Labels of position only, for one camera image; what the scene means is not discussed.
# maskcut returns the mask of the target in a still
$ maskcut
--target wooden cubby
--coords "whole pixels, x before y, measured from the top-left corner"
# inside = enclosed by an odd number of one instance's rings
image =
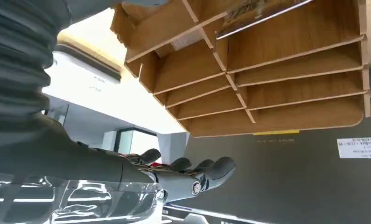
[[[243,0],[116,7],[125,66],[194,137],[353,126],[371,115],[364,0],[313,0],[216,40]]]

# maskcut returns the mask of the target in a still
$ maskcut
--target gray robotic arm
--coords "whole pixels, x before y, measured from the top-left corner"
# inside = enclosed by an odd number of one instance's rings
[[[130,2],[159,5],[165,1]],[[18,182],[30,174],[63,180],[158,182],[166,202],[194,197],[221,185],[235,169],[230,158],[183,172],[146,168],[126,157],[71,141],[58,122],[40,113],[49,108],[41,89],[50,83],[44,69],[53,63],[58,33],[120,2],[0,0],[0,173],[12,175]]]

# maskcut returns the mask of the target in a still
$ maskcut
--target yellow tape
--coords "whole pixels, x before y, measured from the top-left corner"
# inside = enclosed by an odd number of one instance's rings
[[[299,134],[299,130],[277,131],[277,132],[260,132],[253,135],[273,135],[273,134]]]

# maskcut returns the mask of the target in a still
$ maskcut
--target silver screw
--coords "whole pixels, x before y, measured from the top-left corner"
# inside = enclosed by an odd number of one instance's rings
[[[201,190],[202,190],[202,185],[200,184],[199,181],[195,181],[192,185],[192,194],[198,195]]]

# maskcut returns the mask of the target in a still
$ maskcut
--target white sign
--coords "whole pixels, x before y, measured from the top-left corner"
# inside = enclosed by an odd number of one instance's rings
[[[371,159],[371,138],[337,139],[339,157]]]

